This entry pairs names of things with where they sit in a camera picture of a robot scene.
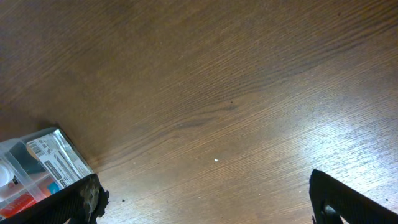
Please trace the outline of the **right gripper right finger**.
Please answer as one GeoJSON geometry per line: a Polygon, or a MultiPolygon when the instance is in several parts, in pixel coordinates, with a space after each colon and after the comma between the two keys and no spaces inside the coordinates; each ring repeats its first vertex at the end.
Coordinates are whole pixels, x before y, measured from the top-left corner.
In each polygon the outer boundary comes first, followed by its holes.
{"type": "Polygon", "coordinates": [[[314,169],[309,180],[312,221],[327,223],[397,223],[397,214],[314,169]]]}

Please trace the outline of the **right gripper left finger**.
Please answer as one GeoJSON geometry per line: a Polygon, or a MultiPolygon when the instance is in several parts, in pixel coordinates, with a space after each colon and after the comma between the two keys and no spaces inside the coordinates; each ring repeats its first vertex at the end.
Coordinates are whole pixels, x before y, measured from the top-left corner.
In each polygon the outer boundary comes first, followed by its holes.
{"type": "Polygon", "coordinates": [[[96,174],[90,174],[37,204],[1,221],[1,224],[96,224],[105,214],[109,192],[96,174]]]}

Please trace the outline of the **orange tube white cap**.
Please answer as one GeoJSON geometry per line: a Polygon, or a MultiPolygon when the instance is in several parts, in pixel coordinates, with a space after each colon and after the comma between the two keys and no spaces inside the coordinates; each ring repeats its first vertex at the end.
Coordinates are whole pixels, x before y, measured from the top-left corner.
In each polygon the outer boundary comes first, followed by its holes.
{"type": "MultiPolygon", "coordinates": [[[[39,184],[39,189],[46,197],[49,197],[60,191],[60,187],[55,182],[42,182],[39,184]]],[[[36,203],[37,201],[33,198],[33,196],[31,196],[30,193],[23,193],[18,198],[7,203],[6,206],[1,209],[1,220],[5,220],[36,203]]]]}

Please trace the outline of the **dark bottle white cap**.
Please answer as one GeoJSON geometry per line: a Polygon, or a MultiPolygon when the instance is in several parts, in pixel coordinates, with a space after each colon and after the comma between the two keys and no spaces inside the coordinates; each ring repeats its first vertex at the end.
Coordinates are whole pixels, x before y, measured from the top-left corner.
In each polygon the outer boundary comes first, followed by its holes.
{"type": "Polygon", "coordinates": [[[15,174],[13,169],[3,161],[0,164],[0,172],[0,187],[7,185],[14,179],[15,174]]]}

